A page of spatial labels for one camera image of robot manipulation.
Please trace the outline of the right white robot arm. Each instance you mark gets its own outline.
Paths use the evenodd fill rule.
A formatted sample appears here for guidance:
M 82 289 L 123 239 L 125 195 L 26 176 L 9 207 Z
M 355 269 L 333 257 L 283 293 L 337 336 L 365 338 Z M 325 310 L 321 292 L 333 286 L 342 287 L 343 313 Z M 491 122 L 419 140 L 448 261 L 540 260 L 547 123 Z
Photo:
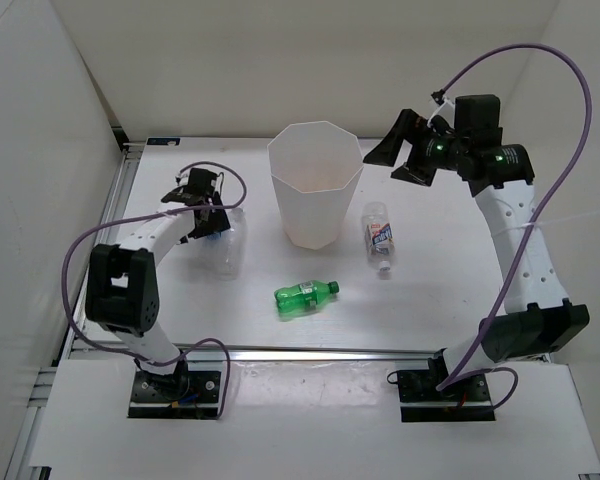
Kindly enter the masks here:
M 425 118 L 401 110 L 381 142 L 364 158 L 392 168 L 392 178 L 429 187 L 447 170 L 467 183 L 493 241 L 503 285 L 475 336 L 439 352 L 429 387 L 450 400 L 465 377 L 497 365 L 564 348 L 590 321 L 584 304 L 571 302 L 558 279 L 535 201 L 534 170 L 527 150 L 505 144 L 500 100 L 493 94 L 443 100 Z

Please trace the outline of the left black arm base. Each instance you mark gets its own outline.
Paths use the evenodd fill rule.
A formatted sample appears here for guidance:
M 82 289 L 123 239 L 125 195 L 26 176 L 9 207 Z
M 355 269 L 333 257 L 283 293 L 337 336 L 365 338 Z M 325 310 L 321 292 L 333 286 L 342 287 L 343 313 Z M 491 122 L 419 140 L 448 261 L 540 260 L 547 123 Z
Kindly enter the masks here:
M 223 412 L 223 372 L 180 361 L 171 375 L 136 368 L 129 395 L 130 419 L 218 420 Z

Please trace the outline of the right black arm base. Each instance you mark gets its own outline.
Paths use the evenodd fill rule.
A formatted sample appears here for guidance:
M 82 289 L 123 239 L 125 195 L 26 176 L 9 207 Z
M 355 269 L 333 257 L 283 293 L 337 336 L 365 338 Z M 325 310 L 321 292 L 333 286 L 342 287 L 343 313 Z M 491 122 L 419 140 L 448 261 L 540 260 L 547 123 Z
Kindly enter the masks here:
M 459 380 L 444 390 L 436 386 L 447 376 L 442 355 L 425 368 L 400 368 L 386 380 L 398 389 L 402 423 L 492 422 L 493 402 L 484 373 Z

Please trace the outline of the clear bottle blue white label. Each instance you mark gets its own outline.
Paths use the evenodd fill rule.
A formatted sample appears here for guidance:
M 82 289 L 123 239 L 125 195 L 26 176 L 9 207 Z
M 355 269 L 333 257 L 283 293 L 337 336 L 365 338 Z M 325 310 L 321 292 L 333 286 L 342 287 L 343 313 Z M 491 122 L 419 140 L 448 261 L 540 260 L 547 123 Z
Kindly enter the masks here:
M 370 266 L 383 276 L 390 273 L 394 258 L 394 238 L 388 210 L 382 202 L 367 203 L 362 212 L 365 250 Z

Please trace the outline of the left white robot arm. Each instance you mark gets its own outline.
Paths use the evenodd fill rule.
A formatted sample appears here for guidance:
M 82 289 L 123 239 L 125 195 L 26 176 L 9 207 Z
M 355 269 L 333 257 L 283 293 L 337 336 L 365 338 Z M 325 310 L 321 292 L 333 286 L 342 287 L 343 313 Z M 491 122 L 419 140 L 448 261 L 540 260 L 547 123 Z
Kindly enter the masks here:
M 157 266 L 176 245 L 229 229 L 219 193 L 220 175 L 194 168 L 176 177 L 157 216 L 144 220 L 117 244 L 99 244 L 90 255 L 86 317 L 114 334 L 140 358 L 168 400 L 186 395 L 190 377 L 181 351 L 158 322 Z

